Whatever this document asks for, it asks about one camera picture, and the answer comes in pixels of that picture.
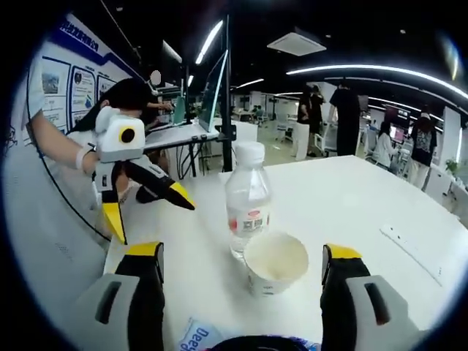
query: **informational display board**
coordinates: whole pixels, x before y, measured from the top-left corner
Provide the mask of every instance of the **informational display board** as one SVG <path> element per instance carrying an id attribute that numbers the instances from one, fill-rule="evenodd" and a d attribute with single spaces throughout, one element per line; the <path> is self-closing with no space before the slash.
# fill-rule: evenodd
<path id="1" fill-rule="evenodd" d="M 130 77 L 142 79 L 73 15 L 49 36 L 41 56 L 42 110 L 63 133 L 116 82 Z"/>

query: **black lens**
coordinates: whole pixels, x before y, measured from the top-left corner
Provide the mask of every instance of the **black lens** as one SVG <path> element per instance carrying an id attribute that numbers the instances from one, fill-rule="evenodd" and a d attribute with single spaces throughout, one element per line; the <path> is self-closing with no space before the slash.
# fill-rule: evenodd
<path id="1" fill-rule="evenodd" d="M 122 143 L 130 143 L 135 137 L 135 131 L 133 129 L 125 129 L 122 133 Z"/>

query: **white bottle cap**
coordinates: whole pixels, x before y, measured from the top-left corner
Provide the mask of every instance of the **white bottle cap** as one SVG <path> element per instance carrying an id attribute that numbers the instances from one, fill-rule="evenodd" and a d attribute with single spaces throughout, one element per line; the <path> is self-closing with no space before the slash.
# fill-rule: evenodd
<path id="1" fill-rule="evenodd" d="M 235 158 L 243 165 L 255 165 L 265 159 L 265 146 L 256 141 L 244 141 L 235 147 Z"/>

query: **bottle label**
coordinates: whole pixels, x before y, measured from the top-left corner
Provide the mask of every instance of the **bottle label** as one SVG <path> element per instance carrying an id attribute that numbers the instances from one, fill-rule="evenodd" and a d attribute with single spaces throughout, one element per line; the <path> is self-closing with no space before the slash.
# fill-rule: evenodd
<path id="1" fill-rule="evenodd" d="M 270 207 L 261 206 L 248 211 L 228 208 L 229 229 L 239 236 L 261 233 L 270 224 Z"/>

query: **plastic water bottle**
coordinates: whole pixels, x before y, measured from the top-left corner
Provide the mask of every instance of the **plastic water bottle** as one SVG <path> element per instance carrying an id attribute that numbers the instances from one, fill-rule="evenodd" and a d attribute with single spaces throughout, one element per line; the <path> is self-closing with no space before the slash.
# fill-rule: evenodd
<path id="1" fill-rule="evenodd" d="M 226 208 L 231 231 L 230 248 L 241 259 L 250 238 L 268 230 L 271 188 L 263 168 L 265 146 L 239 143 L 235 148 L 237 168 L 226 183 Z"/>

